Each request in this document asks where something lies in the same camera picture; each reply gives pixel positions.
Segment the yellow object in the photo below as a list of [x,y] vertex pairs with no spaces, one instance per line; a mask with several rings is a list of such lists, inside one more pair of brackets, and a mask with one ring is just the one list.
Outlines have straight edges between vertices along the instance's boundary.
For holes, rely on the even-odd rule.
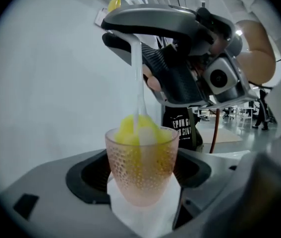
[[149,116],[139,115],[138,125],[136,132],[134,133],[134,119],[133,115],[124,118],[121,123],[118,132],[115,135],[115,140],[119,144],[126,145],[139,145],[139,129],[147,128],[150,130],[150,134],[154,137],[156,143],[165,143],[172,139],[172,132],[166,129],[160,129]]
[[109,3],[109,6],[107,8],[107,10],[109,12],[119,8],[121,5],[121,0],[111,0],[110,3]]

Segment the floor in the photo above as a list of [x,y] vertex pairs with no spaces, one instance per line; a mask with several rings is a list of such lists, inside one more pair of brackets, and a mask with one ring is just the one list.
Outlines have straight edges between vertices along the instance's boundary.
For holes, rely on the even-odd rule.
[[[196,125],[197,129],[203,128],[214,128],[215,127],[215,116],[209,117],[210,121],[200,121]],[[219,128],[225,128],[235,133],[242,138],[242,141],[228,142],[228,143],[216,143],[214,153],[227,153],[237,151],[262,151],[265,150],[267,145],[274,139],[277,124],[269,123],[268,131],[261,130],[262,125],[258,129],[250,128],[250,119],[245,120],[244,128],[242,128],[242,122],[237,127],[236,119],[229,120],[228,118],[223,119],[221,115]],[[211,144],[204,144],[203,153],[209,153]]]

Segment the pink cup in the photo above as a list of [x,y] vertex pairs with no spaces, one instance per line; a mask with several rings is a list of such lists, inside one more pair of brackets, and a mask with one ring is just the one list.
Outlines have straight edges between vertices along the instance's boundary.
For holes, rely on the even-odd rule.
[[107,156],[117,186],[125,199],[135,206],[156,203],[169,182],[178,151],[179,133],[170,128],[170,141],[144,146],[116,143],[112,129],[105,135]]

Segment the black gripper pad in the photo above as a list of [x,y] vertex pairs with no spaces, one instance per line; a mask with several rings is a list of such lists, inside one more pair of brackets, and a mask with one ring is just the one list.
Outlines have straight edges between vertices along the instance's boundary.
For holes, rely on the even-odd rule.
[[[109,48],[130,52],[130,45],[114,34],[105,33],[103,42]],[[155,50],[142,43],[142,55],[143,63],[158,79],[170,103],[190,104],[204,99],[185,57],[180,56],[171,45]]]

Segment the cup rim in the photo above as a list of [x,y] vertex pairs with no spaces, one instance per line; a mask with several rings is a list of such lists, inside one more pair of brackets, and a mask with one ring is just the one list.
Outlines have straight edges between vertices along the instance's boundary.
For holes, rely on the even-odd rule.
[[179,138],[179,131],[177,131],[177,130],[175,130],[175,129],[172,129],[172,128],[165,127],[165,126],[159,126],[159,128],[165,128],[165,129],[168,129],[168,130],[171,130],[171,131],[175,131],[175,132],[176,132],[176,135],[175,135],[174,137],[172,137],[171,140],[166,141],[166,142],[164,142],[164,143],[149,144],[149,145],[128,145],[128,144],[117,143],[116,141],[111,140],[111,139],[108,137],[108,134],[109,134],[111,131],[116,130],[116,129],[119,129],[119,128],[114,128],[114,129],[110,129],[109,131],[107,131],[107,132],[105,133],[105,139],[108,140],[108,141],[111,142],[111,143],[116,144],[116,145],[129,146],[129,147],[148,147],[148,146],[157,146],[157,145],[169,144],[169,143],[171,143],[172,141],[175,141],[177,138]]

